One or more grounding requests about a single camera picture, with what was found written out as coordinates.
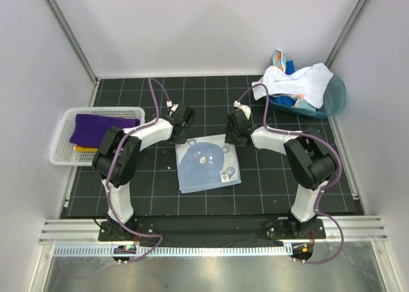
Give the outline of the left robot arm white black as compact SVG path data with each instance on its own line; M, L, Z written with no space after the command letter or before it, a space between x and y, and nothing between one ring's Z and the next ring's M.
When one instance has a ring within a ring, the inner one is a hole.
M195 115L193 108L168 101L166 116L132 128L111 127L105 133L92 167L101 175L112 231L121 241L128 241L134 235L147 236L135 230L130 198L130 181L136 172L140 152L162 141L187 142L185 129L192 124Z

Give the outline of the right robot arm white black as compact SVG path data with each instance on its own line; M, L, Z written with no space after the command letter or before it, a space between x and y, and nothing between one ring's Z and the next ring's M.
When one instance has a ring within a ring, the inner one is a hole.
M332 176L342 172L339 155L313 129L292 132L255 125L246 105L233 109L226 117L226 143L286 155L297 192L285 225L292 237L303 238L316 221L321 196L332 185Z

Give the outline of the light blue bear towel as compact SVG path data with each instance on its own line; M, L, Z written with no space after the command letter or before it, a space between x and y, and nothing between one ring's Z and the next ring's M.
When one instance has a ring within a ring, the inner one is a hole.
M188 139L176 145L178 183L182 194L240 184L236 148L225 135Z

